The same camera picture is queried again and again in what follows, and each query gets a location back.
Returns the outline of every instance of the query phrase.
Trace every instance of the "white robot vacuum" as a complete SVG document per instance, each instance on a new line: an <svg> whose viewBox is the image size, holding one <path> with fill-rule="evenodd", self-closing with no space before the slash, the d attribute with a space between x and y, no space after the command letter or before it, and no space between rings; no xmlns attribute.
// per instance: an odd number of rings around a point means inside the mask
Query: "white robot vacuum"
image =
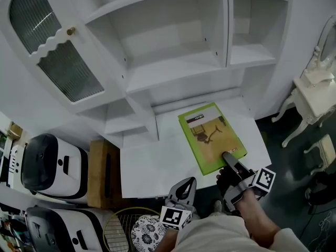
<svg viewBox="0 0 336 252"><path fill-rule="evenodd" d="M103 227L112 214L112 211L96 208L31 207L26 211L26 223L37 252L108 252Z"/></svg>
<svg viewBox="0 0 336 252"><path fill-rule="evenodd" d="M88 154L52 134L30 140L23 155L23 186L72 203L87 203Z"/></svg>

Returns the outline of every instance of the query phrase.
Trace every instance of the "white table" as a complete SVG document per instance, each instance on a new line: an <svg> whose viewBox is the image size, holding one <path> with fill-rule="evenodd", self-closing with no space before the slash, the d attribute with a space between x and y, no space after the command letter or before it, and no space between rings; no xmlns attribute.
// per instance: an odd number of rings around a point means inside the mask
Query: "white table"
<svg viewBox="0 0 336 252"><path fill-rule="evenodd" d="M302 133L309 124L314 124L321 119L319 127L322 127L323 121L330 117L336 109L336 83L334 80L323 81L307 87L299 78L294 80L294 84L296 88L282 104L278 116L272 118L272 122L281 119L290 103L295 104L302 116L300 125L283 141L283 148L290 140Z"/></svg>
<svg viewBox="0 0 336 252"><path fill-rule="evenodd" d="M204 104L156 117L159 141L121 150L121 186L124 198L156 197L169 193L177 182L194 176L197 188L216 184L218 172L203 176L177 116ZM216 102L247 150L240 161L258 170L271 164L255 120L241 97Z"/></svg>

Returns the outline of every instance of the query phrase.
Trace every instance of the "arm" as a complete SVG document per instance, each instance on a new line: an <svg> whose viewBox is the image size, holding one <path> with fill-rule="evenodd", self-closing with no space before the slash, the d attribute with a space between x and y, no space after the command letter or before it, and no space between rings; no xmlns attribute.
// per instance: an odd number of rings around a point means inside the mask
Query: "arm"
<svg viewBox="0 0 336 252"><path fill-rule="evenodd" d="M256 200L253 190L244 191L243 199L236 204L236 207L256 243L261 247L269 248L280 228L266 215Z"/></svg>
<svg viewBox="0 0 336 252"><path fill-rule="evenodd" d="M167 229L161 242L157 246L155 252L170 252L175 248L177 234L179 232L173 229Z"/></svg>

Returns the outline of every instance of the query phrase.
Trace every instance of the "wooden box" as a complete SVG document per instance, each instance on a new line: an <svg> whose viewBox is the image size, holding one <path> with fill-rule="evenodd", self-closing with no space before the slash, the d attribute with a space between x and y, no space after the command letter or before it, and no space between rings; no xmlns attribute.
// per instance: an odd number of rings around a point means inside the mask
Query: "wooden box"
<svg viewBox="0 0 336 252"><path fill-rule="evenodd" d="M20 139L22 132L23 132L23 129L20 126L12 122L9 127L7 135L12 140L18 140Z"/></svg>
<svg viewBox="0 0 336 252"><path fill-rule="evenodd" d="M121 194L120 149L107 140L90 144L88 205L103 209L130 205Z"/></svg>

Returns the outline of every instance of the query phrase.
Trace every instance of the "patterned fabric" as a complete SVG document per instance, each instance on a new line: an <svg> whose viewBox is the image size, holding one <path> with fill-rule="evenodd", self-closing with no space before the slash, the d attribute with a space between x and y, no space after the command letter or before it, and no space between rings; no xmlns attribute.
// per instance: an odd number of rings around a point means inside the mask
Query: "patterned fabric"
<svg viewBox="0 0 336 252"><path fill-rule="evenodd" d="M166 228L159 216L141 216L132 228L131 238L137 251L153 252L161 242Z"/></svg>

